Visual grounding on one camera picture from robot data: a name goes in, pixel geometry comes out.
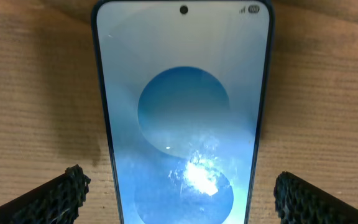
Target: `wooden table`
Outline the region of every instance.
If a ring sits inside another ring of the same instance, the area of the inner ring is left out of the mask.
[[[79,164],[78,223],[118,223],[88,0],[0,0],[0,205]],[[358,2],[275,1],[251,223],[289,170],[358,208]]]

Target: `phone screen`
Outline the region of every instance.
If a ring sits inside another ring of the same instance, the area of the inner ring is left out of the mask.
[[[268,7],[113,1],[96,25],[124,223],[247,221]]]

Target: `blue phone screen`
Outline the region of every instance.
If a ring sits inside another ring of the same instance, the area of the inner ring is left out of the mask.
[[[258,1],[101,6],[126,224],[244,223],[269,22]]]

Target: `phone frame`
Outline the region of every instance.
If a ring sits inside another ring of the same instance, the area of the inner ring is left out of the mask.
[[[117,176],[117,172],[116,172],[116,160],[114,157],[114,148],[113,148],[113,144],[112,144],[112,134],[111,134],[111,127],[110,127],[109,112],[108,112],[108,102],[107,102],[107,97],[106,97],[106,89],[104,86],[103,66],[102,66],[102,60],[101,60],[101,51],[100,51],[98,24],[97,24],[97,17],[98,17],[99,9],[102,7],[103,4],[105,4],[107,2],[113,2],[113,1],[124,2],[124,1],[144,1],[144,0],[100,0],[99,2],[97,2],[95,4],[95,6],[92,10],[92,13],[91,13],[91,28],[92,28],[92,35],[93,35],[94,51],[95,51],[95,56],[96,56],[96,66],[97,66],[98,75],[99,75],[99,87],[100,87],[101,99],[102,99],[102,105],[103,105],[104,123],[106,125],[106,134],[107,134],[107,139],[108,139],[111,168],[112,168],[112,174],[114,176],[114,188],[115,188],[116,198],[117,198],[116,200],[117,200],[119,221],[120,221],[120,224],[124,224],[124,214],[122,212],[121,197],[120,197],[119,186],[118,186],[118,176]],[[180,1],[180,0],[152,0],[152,1]],[[224,0],[196,0],[196,1],[224,1]],[[268,36],[267,36],[266,53],[265,53],[264,74],[263,74],[263,78],[262,78],[262,87],[260,90],[259,112],[258,112],[258,120],[257,120],[257,126],[256,126],[256,134],[255,134],[254,153],[252,156],[252,166],[251,166],[251,172],[250,172],[248,197],[247,197],[247,202],[246,202],[247,203],[246,216],[244,217],[244,224],[248,224],[251,199],[252,199],[252,191],[254,188],[255,169],[256,169],[258,149],[259,149],[260,133],[261,133],[261,128],[262,128],[262,118],[264,115],[264,101],[265,101],[265,95],[266,95],[267,80],[269,77],[270,59],[272,56],[273,34],[274,34],[274,27],[275,27],[275,14],[274,14],[271,0],[234,0],[234,1],[244,1],[244,2],[258,1],[258,2],[261,2],[262,4],[264,4],[266,6],[266,8],[268,9],[268,13],[269,13],[269,26],[268,26]]]

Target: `wood grain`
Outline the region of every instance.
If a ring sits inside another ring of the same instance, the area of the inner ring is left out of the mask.
[[[93,1],[62,2],[0,0],[0,205],[79,164],[92,183],[76,223],[118,223],[85,22]],[[275,9],[251,223],[279,222],[273,186],[283,170],[358,208],[358,2]]]

